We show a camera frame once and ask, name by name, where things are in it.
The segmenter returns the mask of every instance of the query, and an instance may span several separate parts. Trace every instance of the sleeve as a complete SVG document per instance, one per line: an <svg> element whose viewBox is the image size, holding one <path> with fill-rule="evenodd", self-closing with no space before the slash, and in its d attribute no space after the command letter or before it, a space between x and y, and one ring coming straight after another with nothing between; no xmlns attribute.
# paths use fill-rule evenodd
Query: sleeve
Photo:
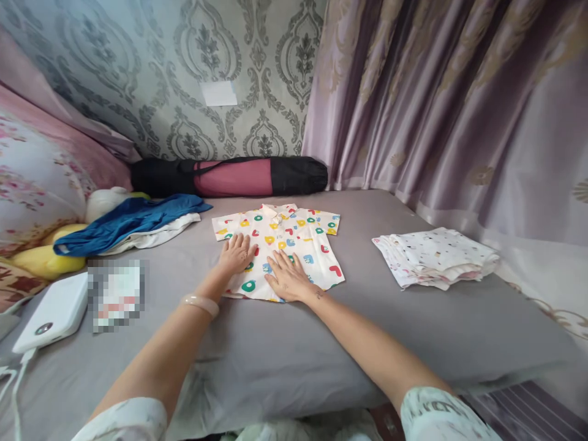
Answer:
<svg viewBox="0 0 588 441"><path fill-rule="evenodd" d="M433 387L412 388L400 409L406 441L500 441L500 437L459 398Z"/></svg>
<svg viewBox="0 0 588 441"><path fill-rule="evenodd" d="M160 400L131 398L89 421L72 441L164 441L167 413Z"/></svg>
<svg viewBox="0 0 588 441"><path fill-rule="evenodd" d="M241 229L242 217L245 213L228 214L213 218L214 236L217 241L230 239Z"/></svg>
<svg viewBox="0 0 588 441"><path fill-rule="evenodd" d="M334 236L337 235L337 232L339 231L339 223L341 221L340 215L320 210L308 211L309 217L314 217L318 223L318 226L326 231L327 234Z"/></svg>

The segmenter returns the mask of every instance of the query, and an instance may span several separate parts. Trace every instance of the power bank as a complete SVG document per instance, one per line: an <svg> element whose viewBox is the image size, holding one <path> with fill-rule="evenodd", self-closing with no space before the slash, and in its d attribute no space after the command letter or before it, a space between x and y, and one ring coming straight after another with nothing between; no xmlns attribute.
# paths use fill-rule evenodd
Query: power bank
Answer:
<svg viewBox="0 0 588 441"><path fill-rule="evenodd" d="M80 326L87 304L87 273L51 284L12 351L24 353L74 334Z"/></svg>

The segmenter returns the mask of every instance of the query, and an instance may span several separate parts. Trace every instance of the colorful print shirt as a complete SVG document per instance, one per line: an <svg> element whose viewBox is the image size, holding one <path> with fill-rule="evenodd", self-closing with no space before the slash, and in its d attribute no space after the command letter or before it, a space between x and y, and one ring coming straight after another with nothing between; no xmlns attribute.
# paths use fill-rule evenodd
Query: colorful print shirt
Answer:
<svg viewBox="0 0 588 441"><path fill-rule="evenodd" d="M272 273L268 256L281 249L292 261L295 252L308 279L320 288L327 290L341 283L345 277L327 238L337 234L340 218L294 204L263 204L252 211L215 217L213 228L218 241L243 233L251 236L251 244L258 245L253 262L233 277L224 295L283 302L265 280L265 275Z"/></svg>

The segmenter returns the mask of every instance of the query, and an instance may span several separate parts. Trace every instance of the person's left hand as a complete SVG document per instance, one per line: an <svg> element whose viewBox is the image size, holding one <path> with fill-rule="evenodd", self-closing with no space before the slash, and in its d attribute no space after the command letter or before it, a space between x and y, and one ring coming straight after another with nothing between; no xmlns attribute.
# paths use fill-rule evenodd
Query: person's left hand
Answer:
<svg viewBox="0 0 588 441"><path fill-rule="evenodd" d="M220 252L219 267L231 276L245 270L255 257L257 244L249 247L249 235L243 237L242 233L234 235L230 241L226 241Z"/></svg>

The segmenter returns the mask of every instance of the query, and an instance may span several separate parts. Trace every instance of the wallpaper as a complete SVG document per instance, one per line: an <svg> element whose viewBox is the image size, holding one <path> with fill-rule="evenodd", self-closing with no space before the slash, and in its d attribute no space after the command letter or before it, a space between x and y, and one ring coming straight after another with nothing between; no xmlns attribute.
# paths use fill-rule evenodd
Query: wallpaper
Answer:
<svg viewBox="0 0 588 441"><path fill-rule="evenodd" d="M0 24L142 156L299 155L326 0L0 0ZM238 105L199 83L231 80Z"/></svg>

